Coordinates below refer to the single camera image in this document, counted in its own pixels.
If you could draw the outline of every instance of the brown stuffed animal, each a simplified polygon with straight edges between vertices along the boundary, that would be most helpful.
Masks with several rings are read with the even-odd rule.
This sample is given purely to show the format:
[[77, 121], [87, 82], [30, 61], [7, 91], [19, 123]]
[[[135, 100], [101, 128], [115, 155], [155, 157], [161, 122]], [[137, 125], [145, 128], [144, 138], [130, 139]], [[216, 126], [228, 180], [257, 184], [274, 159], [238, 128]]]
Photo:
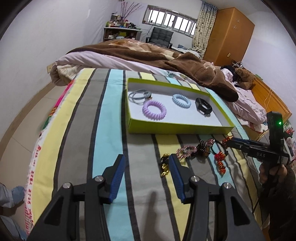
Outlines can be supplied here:
[[241, 68], [236, 68], [235, 72], [240, 76], [237, 80], [240, 88], [244, 90], [250, 89], [253, 81], [256, 79], [255, 75], [253, 75], [250, 71]]

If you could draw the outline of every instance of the watch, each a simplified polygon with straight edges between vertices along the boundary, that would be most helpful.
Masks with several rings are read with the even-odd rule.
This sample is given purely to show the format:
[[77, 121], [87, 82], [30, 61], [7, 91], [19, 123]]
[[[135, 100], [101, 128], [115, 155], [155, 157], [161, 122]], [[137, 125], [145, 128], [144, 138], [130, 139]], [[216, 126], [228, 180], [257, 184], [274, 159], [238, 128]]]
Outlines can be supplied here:
[[204, 115], [209, 115], [213, 109], [211, 105], [204, 99], [196, 98], [195, 100], [196, 108], [204, 113]]

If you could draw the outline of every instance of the curtain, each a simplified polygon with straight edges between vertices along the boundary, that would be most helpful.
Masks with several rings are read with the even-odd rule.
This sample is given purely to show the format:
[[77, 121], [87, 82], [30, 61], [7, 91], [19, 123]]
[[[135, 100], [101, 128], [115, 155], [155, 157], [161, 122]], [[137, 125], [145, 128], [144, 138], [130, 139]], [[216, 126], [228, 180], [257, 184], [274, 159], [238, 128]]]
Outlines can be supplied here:
[[201, 59], [203, 59], [203, 56], [205, 55], [207, 42], [209, 41], [215, 23], [217, 10], [217, 7], [214, 5], [205, 1], [202, 2], [192, 40], [193, 47], [191, 48], [200, 54]]

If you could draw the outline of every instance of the screw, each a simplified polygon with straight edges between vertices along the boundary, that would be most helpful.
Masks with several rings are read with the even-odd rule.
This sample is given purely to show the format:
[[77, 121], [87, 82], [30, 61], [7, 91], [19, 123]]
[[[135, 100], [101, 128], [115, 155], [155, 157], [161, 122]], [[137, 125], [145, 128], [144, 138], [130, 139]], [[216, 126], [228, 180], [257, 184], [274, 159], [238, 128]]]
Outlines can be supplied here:
[[65, 189], [70, 188], [70, 186], [71, 186], [71, 183], [64, 183], [63, 184], [63, 188], [65, 188]]
[[103, 176], [96, 176], [94, 179], [96, 182], [100, 183], [104, 180], [104, 177]]
[[191, 179], [191, 181], [193, 181], [195, 183], [200, 180], [200, 178], [198, 176], [192, 176], [190, 179]]
[[230, 189], [232, 188], [232, 185], [230, 183], [224, 183], [223, 186], [226, 188], [226, 189]]

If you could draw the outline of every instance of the tile floor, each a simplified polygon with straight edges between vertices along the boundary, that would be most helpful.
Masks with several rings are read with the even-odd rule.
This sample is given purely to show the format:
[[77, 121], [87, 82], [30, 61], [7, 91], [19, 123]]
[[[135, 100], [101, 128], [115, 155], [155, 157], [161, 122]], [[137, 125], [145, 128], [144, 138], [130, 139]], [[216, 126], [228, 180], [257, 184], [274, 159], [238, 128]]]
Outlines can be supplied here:
[[[0, 183], [7, 188], [26, 185], [28, 166], [35, 142], [54, 104], [66, 86], [55, 86], [29, 112], [10, 139], [0, 161]], [[4, 210], [25, 229], [24, 204], [12, 210]]]

